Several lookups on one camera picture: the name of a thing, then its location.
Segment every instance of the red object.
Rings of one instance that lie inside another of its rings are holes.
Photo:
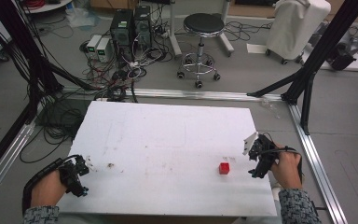
[[[227,175],[229,172],[229,164],[228,162],[221,162],[219,165],[219,174]]]

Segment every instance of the white desk leg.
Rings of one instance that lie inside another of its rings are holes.
[[[227,18],[227,14],[228,14],[229,3],[231,2],[231,0],[224,0],[224,1],[225,1],[225,3],[223,4],[222,21],[226,24],[226,18]],[[228,57],[231,56],[231,53],[234,52],[234,48],[232,48],[232,45],[228,41],[226,35],[221,34],[219,37],[220,37],[220,39],[222,40],[223,44],[226,47],[226,50],[228,52]]]
[[[168,31],[168,36],[170,37],[175,58],[179,58],[182,56],[182,51],[179,48],[179,44],[175,36],[175,0],[171,0],[170,8],[171,8],[171,25],[170,25],[170,30]]]

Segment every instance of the gray knit sleeve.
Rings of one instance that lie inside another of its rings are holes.
[[[55,224],[60,209],[57,206],[38,206],[25,211],[23,224]]]
[[[283,189],[279,192],[279,200],[282,207],[282,223],[322,223],[306,191]]]

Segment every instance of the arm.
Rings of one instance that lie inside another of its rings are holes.
[[[297,170],[300,159],[299,154],[280,152],[279,163],[271,166],[272,173],[284,188],[279,193],[282,223],[322,223],[308,193],[302,189]]]
[[[58,170],[41,179],[32,190],[31,208],[25,211],[23,223],[57,223],[60,210],[56,204],[65,191]]]

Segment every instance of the person's left hand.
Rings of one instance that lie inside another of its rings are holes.
[[[61,183],[60,172],[55,170],[34,186],[31,207],[55,206],[65,192],[66,186]]]

